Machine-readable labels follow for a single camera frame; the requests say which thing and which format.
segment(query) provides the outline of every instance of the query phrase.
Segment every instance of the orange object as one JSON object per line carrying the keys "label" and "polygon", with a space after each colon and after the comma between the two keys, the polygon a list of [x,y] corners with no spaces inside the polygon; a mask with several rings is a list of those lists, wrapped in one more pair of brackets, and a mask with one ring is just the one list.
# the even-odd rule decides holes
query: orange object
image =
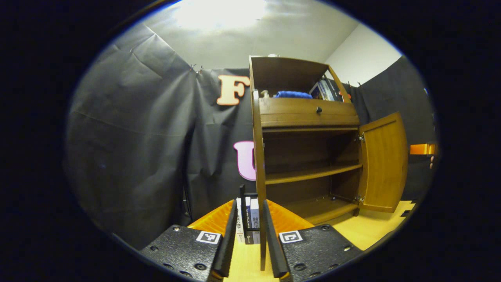
{"label": "orange object", "polygon": [[437,146],[435,144],[415,144],[410,146],[411,155],[435,155]]}
{"label": "orange object", "polygon": [[208,214],[200,217],[198,220],[191,223],[188,228],[219,233],[224,237],[229,213],[231,212],[231,207],[233,206],[233,201],[234,200],[231,200],[226,204],[223,204],[218,208],[212,210]]}
{"label": "orange object", "polygon": [[306,228],[315,227],[301,216],[282,207],[281,205],[268,201],[270,214],[272,216],[273,226],[275,227],[275,235],[278,237],[281,232],[295,231]]}

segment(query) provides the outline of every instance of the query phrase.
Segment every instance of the white wall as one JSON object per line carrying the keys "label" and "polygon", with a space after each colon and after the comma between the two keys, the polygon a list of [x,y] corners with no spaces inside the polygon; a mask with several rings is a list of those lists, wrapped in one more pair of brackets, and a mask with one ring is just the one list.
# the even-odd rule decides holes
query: white wall
{"label": "white wall", "polygon": [[378,75],[402,54],[386,39],[359,24],[325,62],[343,83],[358,86]]}

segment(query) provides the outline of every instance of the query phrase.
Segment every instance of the ceiling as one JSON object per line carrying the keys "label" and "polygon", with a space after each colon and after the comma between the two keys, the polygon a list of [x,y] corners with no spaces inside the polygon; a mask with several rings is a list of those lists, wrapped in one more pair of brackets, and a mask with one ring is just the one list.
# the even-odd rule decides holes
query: ceiling
{"label": "ceiling", "polygon": [[182,0],[143,22],[188,64],[248,68],[248,56],[278,54],[324,63],[358,26],[314,0]]}

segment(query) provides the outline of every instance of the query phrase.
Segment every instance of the black metal plate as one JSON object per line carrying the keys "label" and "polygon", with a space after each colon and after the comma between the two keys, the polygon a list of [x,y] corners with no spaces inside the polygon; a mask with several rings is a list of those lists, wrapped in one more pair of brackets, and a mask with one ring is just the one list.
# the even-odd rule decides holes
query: black metal plate
{"label": "black metal plate", "polygon": [[201,232],[172,225],[142,249],[141,254],[172,271],[198,281],[207,281],[222,236],[219,236],[217,244],[204,243],[196,240]]}
{"label": "black metal plate", "polygon": [[328,224],[299,230],[299,234],[301,241],[280,241],[294,282],[335,269],[362,254],[359,248]]}

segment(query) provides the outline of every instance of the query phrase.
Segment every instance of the screw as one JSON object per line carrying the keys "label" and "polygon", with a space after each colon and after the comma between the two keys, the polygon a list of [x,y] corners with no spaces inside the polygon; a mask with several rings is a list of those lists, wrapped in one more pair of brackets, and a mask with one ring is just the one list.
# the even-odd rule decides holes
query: screw
{"label": "screw", "polygon": [[201,264],[201,263],[197,263],[197,264],[195,264],[195,268],[198,270],[206,270],[207,266],[205,266],[204,264]]}
{"label": "screw", "polygon": [[306,269],[306,265],[299,263],[299,264],[294,265],[294,269],[298,270],[298,271],[302,271],[302,270]]}
{"label": "screw", "polygon": [[180,271],[180,273],[181,273],[182,275],[184,275],[184,276],[193,277],[193,276],[191,276],[191,274],[189,274],[189,273],[187,273],[187,272],[185,272],[185,271]]}

